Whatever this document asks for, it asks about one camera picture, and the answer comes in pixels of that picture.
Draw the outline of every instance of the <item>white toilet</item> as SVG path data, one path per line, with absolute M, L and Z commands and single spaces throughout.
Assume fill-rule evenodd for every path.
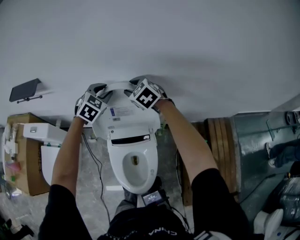
M 26 123 L 24 124 L 23 136 L 40 142 L 42 155 L 42 172 L 46 182 L 51 185 L 54 162 L 60 150 L 60 145 L 65 139 L 67 132 L 49 123 Z M 81 144 L 79 153 L 79 169 L 81 166 Z
M 142 110 L 130 102 L 124 90 L 134 91 L 129 82 L 108 85 L 104 94 L 113 91 L 108 107 L 94 123 L 96 137 L 107 140 L 113 172 L 129 192 L 146 193 L 158 170 L 155 132 L 160 128 L 159 114 Z
M 260 211 L 254 219 L 254 233 L 264 234 L 264 240 L 268 240 L 279 228 L 283 219 L 283 209 L 277 209 L 271 214 Z

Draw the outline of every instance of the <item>concrete floor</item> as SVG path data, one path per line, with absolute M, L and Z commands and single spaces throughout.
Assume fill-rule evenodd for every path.
M 271 146 L 294 140 L 297 134 L 293 134 L 291 128 L 274 131 L 275 139 L 272 141 L 266 124 L 269 119 L 271 128 L 286 126 L 285 114 L 275 113 L 252 113 L 234 116 L 236 131 L 240 145 L 240 170 L 241 170 L 241 193 L 240 201 L 246 198 L 251 191 L 267 176 L 274 173 L 289 172 L 292 163 L 281 168 L 271 168 L 268 165 L 268 154 L 265 143 Z M 257 190 L 241 204 L 251 226 L 257 213 L 263 208 L 267 197 L 277 184 L 283 179 L 283 174 L 266 179 Z
M 288 172 L 292 165 L 287 164 L 279 169 L 270 168 L 268 166 L 267 152 L 264 148 L 265 143 L 270 142 L 273 146 L 278 143 L 293 140 L 298 134 L 294 135 L 290 128 L 281 129 L 279 132 L 275 131 L 275 139 L 272 141 L 266 125 L 267 119 L 269 119 L 272 128 L 285 126 L 283 113 L 273 113 L 272 115 L 267 113 L 253 113 L 234 116 L 240 151 L 240 200 L 247 197 L 266 176 L 274 173 Z M 84 132 L 88 137 L 92 133 L 92 130 L 86 129 Z M 158 176 L 162 179 L 163 188 L 166 190 L 167 196 L 170 197 L 171 205 L 183 214 L 184 211 L 174 159 L 176 146 L 169 130 L 166 130 L 162 136 L 157 137 L 157 143 Z M 106 141 L 98 139 L 96 143 L 90 143 L 90 147 L 96 157 L 100 159 L 104 165 L 102 170 L 104 185 L 118 185 L 110 165 Z M 282 178 L 283 175 L 277 175 L 276 177 L 266 179 L 257 190 L 242 203 L 241 206 L 251 224 L 256 214 L 263 208 L 268 195 Z M 96 239 L 108 229 L 107 215 L 101 203 L 100 195 L 101 185 L 97 166 L 90 157 L 85 144 L 83 144 L 82 171 L 80 172 L 77 183 L 76 202 L 93 239 Z M 113 218 L 116 207 L 122 199 L 123 192 L 104 190 L 104 200 L 111 218 Z M 35 197 L 20 195 L 14 197 L 12 200 L 8 200 L 3 193 L 0 194 L 0 212 L 5 218 L 11 218 L 14 226 L 27 224 L 34 233 L 37 234 L 39 225 L 45 214 L 47 200 L 48 194 Z M 187 207 L 185 210 L 190 227 L 193 229 L 192 207 Z
M 92 130 L 86 129 L 86 136 L 91 135 Z M 177 180 L 175 151 L 176 146 L 169 130 L 165 130 L 162 136 L 157 137 L 158 151 L 158 173 L 161 177 L 163 188 L 168 197 L 170 204 L 178 211 L 184 214 L 183 204 L 181 201 L 180 187 Z M 102 161 L 102 177 L 104 185 L 118 185 L 110 165 L 107 152 L 106 141 L 98 139 L 97 143 L 90 143 L 90 147 L 96 157 Z M 82 170 L 77 182 L 76 202 L 82 218 L 92 236 L 96 239 L 108 229 L 108 219 L 105 208 L 100 200 L 101 184 L 97 166 L 83 144 L 82 146 Z M 123 200 L 123 191 L 111 192 L 104 190 L 104 200 L 108 207 L 111 219 L 114 216 L 116 207 Z M 28 225 L 36 234 L 37 239 L 39 225 L 45 215 L 45 207 L 48 201 L 48 194 L 42 194 L 34 197 L 19 195 L 8 200 L 4 193 L 0 194 L 0 211 L 1 215 L 13 220 L 14 226 L 20 224 Z M 190 227 L 194 227 L 192 207 L 185 208 L 187 219 Z

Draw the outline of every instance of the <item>toilet seat lid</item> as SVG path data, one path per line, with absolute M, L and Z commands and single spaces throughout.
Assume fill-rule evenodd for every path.
M 279 228 L 283 218 L 283 209 L 277 209 L 268 215 L 265 225 L 264 239 L 268 239 Z
M 51 185 L 53 167 L 59 150 L 60 148 L 58 147 L 41 146 L 42 172 L 49 185 Z

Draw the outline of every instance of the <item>wooden board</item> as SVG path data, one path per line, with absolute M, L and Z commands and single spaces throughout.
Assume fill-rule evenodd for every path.
M 228 186 L 229 192 L 233 192 L 231 184 L 231 166 L 230 166 L 230 152 L 228 146 L 227 131 L 224 118 L 220 118 L 220 127 L 222 133 L 223 149 L 224 149 L 224 164 L 225 164 L 225 182 Z
M 204 139 L 208 140 L 212 155 L 216 160 L 222 177 L 224 178 L 230 193 L 236 192 L 236 162 L 233 134 L 228 118 L 207 119 L 204 123 L 193 123 Z M 192 190 L 187 170 L 181 162 L 181 183 L 183 202 L 185 206 L 192 205 Z
M 225 118 L 225 126 L 226 126 L 228 147 L 230 153 L 231 192 L 235 193 L 237 191 L 236 157 L 235 157 L 235 147 L 233 141 L 233 132 L 232 132 L 229 118 Z
M 221 176 L 224 179 L 226 179 L 224 147 L 223 147 L 223 139 L 222 139 L 220 120 L 219 120 L 219 118 L 215 118 L 213 121 L 214 121 L 214 124 L 215 124 L 216 137 L 217 137 L 217 150 L 218 150 L 218 154 L 219 154 L 218 167 L 219 167 L 219 171 L 221 173 Z
M 215 130 L 215 124 L 213 119 L 207 119 L 208 129 L 209 129 L 209 145 L 214 159 L 216 160 L 217 165 L 219 165 L 219 153 L 218 153 L 218 144 L 217 136 Z

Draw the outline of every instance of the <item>label sticker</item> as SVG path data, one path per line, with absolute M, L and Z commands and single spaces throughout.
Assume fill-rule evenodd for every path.
M 113 110 L 113 117 L 124 117 L 124 116 L 131 116 L 135 114 L 135 106 L 131 107 L 114 107 L 113 109 L 111 108 L 111 112 Z
M 140 85 L 137 86 L 137 88 L 135 89 L 135 91 L 133 92 L 133 96 L 135 97 L 140 90 L 142 90 L 142 88 L 145 86 L 144 83 L 141 83 Z
M 114 114 L 114 110 L 113 110 L 113 108 L 111 108 L 111 113 L 112 113 L 112 116 L 114 117 L 114 116 L 115 116 L 115 114 Z

